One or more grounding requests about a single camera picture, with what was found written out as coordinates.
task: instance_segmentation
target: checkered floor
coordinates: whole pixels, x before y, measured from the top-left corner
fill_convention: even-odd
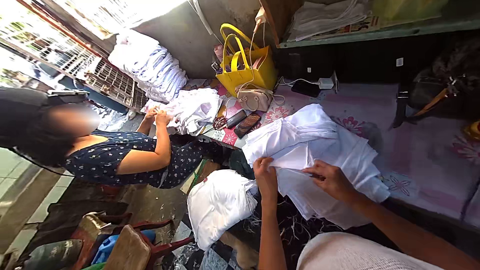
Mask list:
[[[188,213],[183,216],[175,231],[172,242],[193,237],[192,225]],[[236,252],[222,242],[215,242],[210,249],[203,251],[197,244],[182,246],[162,260],[163,270],[241,270],[237,264]]]

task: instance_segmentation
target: navy floral dress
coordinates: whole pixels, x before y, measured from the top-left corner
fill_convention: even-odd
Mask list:
[[[200,164],[205,155],[217,155],[222,147],[215,143],[189,142],[171,144],[170,164],[162,169],[134,174],[117,175],[117,168],[130,150],[153,152],[156,140],[140,132],[94,131],[107,141],[73,152],[64,167],[82,180],[108,184],[150,184],[159,188],[172,188],[182,183]]]

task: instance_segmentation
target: white fabric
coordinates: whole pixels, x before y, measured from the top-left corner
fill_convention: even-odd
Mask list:
[[[441,270],[349,233],[321,233],[303,248],[297,270]]]
[[[257,201],[255,180],[234,170],[212,172],[192,188],[187,198],[188,215],[195,241],[207,250],[240,220],[252,215]]]
[[[197,136],[202,127],[213,123],[222,105],[222,99],[215,89],[200,88],[194,90],[180,90],[179,95],[169,104],[148,101],[148,107],[158,106],[166,110],[173,119],[167,127],[175,128],[176,133]]]
[[[300,41],[364,20],[361,0],[345,0],[330,5],[305,2],[293,15],[288,41]]]
[[[187,83],[185,71],[166,48],[131,29],[117,35],[117,44],[108,60],[138,82],[138,87],[155,101],[174,100]]]
[[[381,202],[390,193],[376,176],[372,164],[377,152],[361,138],[333,122],[319,104],[303,107],[284,119],[252,131],[242,147],[250,166],[259,157],[271,156],[277,168],[278,191],[288,196],[305,219],[324,217],[347,229],[369,220],[353,212],[317,187],[300,170],[316,159],[342,169],[353,186],[370,199]]]

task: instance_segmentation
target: blue plastic bag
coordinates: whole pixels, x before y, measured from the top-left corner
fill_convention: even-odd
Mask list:
[[[148,240],[150,240],[151,243],[155,241],[154,230],[144,230],[144,231],[141,231],[141,233],[145,235],[148,238]],[[106,262],[108,257],[110,256],[110,253],[112,253],[113,247],[115,246],[115,243],[117,242],[118,238],[119,238],[119,235],[112,235],[109,238],[105,239],[100,245],[100,247],[98,248],[98,251],[91,265]]]

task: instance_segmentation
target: pile of white clothing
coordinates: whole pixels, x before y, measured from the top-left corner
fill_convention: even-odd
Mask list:
[[[330,5],[305,2],[293,15],[287,41],[300,41],[367,18],[367,0],[345,0]]]
[[[148,108],[158,106],[160,110],[166,110],[168,115],[173,116],[167,127],[175,128],[175,132],[181,135],[197,136],[207,123],[213,123],[222,99],[215,89],[200,88],[180,90],[178,97],[169,104],[154,101],[148,103]]]
[[[251,216],[257,190],[255,180],[234,170],[214,171],[194,186],[187,206],[198,247],[207,250],[226,230]]]
[[[187,83],[179,61],[155,39],[127,29],[117,35],[108,60],[138,82],[146,96],[162,102],[174,100]]]
[[[390,193],[377,178],[380,172],[372,163],[377,152],[367,142],[333,122],[322,106],[311,104],[252,131],[242,150],[250,166],[259,157],[275,159],[271,165],[276,167],[278,191],[288,195],[306,220],[323,217],[347,229],[369,220],[333,199],[301,170],[323,160],[340,167],[358,191],[384,201]]]

